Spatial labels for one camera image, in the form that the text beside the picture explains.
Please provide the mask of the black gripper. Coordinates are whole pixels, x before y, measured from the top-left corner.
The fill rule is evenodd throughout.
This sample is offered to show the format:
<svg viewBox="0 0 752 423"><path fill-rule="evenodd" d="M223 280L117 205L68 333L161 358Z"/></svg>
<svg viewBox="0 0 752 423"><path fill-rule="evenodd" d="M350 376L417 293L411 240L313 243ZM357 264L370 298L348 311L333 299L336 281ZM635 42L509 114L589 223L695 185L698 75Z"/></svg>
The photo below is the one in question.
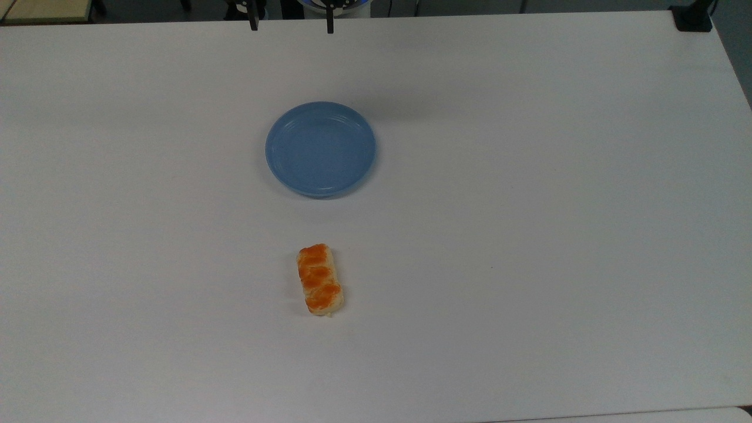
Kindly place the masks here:
<svg viewBox="0 0 752 423"><path fill-rule="evenodd" d="M304 19L304 7L296 0L280 0L280 11L283 19ZM334 24L335 1L327 0L327 33L335 32ZM255 0L247 1L247 17L252 31L258 31L260 17Z"/></svg>

